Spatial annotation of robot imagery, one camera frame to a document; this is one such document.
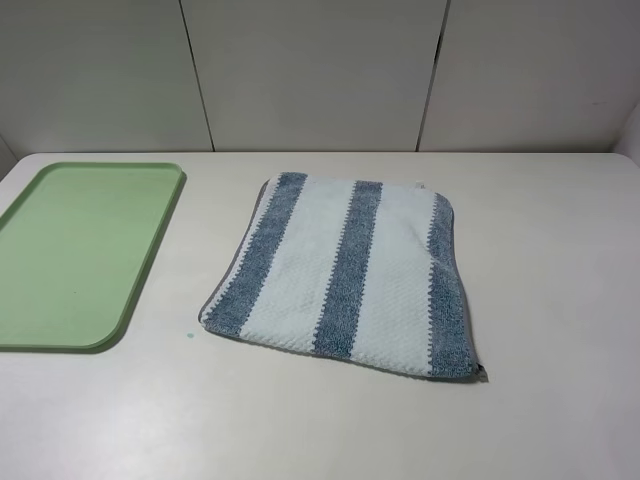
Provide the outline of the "blue white striped towel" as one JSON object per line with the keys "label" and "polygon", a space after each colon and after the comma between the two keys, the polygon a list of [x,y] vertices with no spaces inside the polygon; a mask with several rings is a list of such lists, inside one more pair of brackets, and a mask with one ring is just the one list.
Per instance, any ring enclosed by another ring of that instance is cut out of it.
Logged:
{"label": "blue white striped towel", "polygon": [[269,179],[199,321],[225,338],[402,376],[486,377],[453,208],[420,186],[299,172]]}

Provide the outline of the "green plastic tray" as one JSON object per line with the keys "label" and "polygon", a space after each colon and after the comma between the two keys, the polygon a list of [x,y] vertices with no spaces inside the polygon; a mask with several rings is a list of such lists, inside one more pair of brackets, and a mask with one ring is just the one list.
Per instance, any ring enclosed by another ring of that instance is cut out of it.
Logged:
{"label": "green plastic tray", "polygon": [[186,181],[173,163],[57,162],[1,216],[1,347],[92,352],[126,326]]}

